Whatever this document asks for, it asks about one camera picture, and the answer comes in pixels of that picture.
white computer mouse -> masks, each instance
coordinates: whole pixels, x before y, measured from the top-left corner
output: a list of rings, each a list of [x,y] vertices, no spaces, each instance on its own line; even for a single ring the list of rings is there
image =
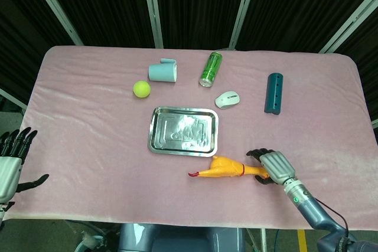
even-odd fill
[[[227,91],[215,99],[215,104],[220,109],[228,109],[239,102],[240,97],[234,91]]]

dark teal cylindrical object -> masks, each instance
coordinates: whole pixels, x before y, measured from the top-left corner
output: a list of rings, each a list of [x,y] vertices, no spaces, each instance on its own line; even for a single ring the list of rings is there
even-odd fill
[[[283,82],[284,77],[281,73],[272,73],[269,75],[264,112],[276,115],[280,114]]]

robot finger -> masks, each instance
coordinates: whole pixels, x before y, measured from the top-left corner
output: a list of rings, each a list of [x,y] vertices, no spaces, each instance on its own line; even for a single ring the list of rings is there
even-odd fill
[[[34,137],[37,135],[38,131],[33,131],[31,132],[24,140],[24,142],[22,143],[22,146],[19,150],[19,152],[16,154],[16,156],[18,158],[21,158],[22,159],[22,165],[24,164],[25,162],[25,158],[26,158],[26,155],[28,154],[29,152],[29,148],[30,148],[30,144],[31,144],[31,141],[34,139]]]
[[[5,132],[3,135],[0,136],[0,153],[2,151],[2,148],[4,147],[4,142],[8,138],[9,132]]]
[[[14,130],[6,139],[4,143],[4,147],[1,150],[0,156],[8,156],[11,152],[11,149],[13,147],[13,142],[16,139],[17,135],[19,133],[19,130]]]
[[[262,148],[262,149],[255,149],[255,150],[250,150],[248,153],[247,153],[247,156],[252,156],[254,157],[255,159],[257,159],[259,162],[260,161],[260,157],[262,155],[265,155],[266,153],[271,153],[271,152],[274,152],[274,150],[267,150],[265,148]]]
[[[17,136],[16,141],[14,142],[13,148],[11,153],[9,154],[10,156],[17,156],[19,149],[26,137],[26,135],[30,132],[31,128],[27,127],[21,133]]]
[[[20,192],[22,192],[22,191],[29,190],[29,189],[35,188],[35,187],[37,187],[37,186],[40,186],[43,182],[46,181],[46,179],[47,179],[49,176],[50,176],[49,174],[44,174],[44,175],[42,175],[42,176],[41,176],[38,180],[36,180],[36,181],[32,181],[32,182],[26,182],[26,183],[18,184],[17,189],[16,189],[16,192],[17,192],[17,193],[20,193]]]
[[[255,175],[255,178],[258,182],[260,182],[261,184],[264,184],[264,185],[267,185],[267,184],[275,184],[275,182],[273,181],[272,178],[262,178],[261,176],[259,175]]]

black curtain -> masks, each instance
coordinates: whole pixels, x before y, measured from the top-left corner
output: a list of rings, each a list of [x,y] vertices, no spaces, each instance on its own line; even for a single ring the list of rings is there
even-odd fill
[[[370,117],[378,119],[378,9],[335,52],[356,62]]]
[[[58,0],[84,45],[154,48],[146,0]]]
[[[158,0],[164,48],[229,46],[240,0]]]
[[[45,0],[0,6],[0,88],[27,104],[46,51],[73,43]]]
[[[237,50],[317,53],[363,0],[251,0]]]

metal pole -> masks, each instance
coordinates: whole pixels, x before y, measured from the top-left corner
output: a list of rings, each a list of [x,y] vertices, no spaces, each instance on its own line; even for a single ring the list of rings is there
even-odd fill
[[[239,10],[236,15],[236,20],[234,24],[234,30],[232,31],[229,50],[234,50],[237,44],[237,40],[239,39],[240,31],[242,30],[242,26],[244,23],[244,19],[246,18],[246,13],[249,7],[250,0],[240,0]]]
[[[262,252],[268,252],[268,247],[266,245],[266,230],[265,228],[260,229],[261,234],[261,251]]]
[[[60,6],[58,0],[45,0],[48,6],[53,10],[55,16],[57,17],[60,24],[66,30],[71,40],[76,45],[84,45],[79,35],[77,34],[75,28],[72,26],[70,20],[68,19],[66,13],[64,13],[63,8]]]
[[[6,91],[0,89],[0,96],[5,97],[7,100],[10,100],[14,104],[18,105],[22,109],[26,109],[28,106],[24,104],[22,101],[16,99],[14,96],[8,94]]]
[[[378,119],[372,121],[373,129],[378,128]]]
[[[164,48],[163,37],[161,34],[158,0],[146,1],[149,13],[149,20],[151,22],[152,35],[154,36],[155,48]]]
[[[319,53],[333,53],[378,7],[378,0],[364,0]]]

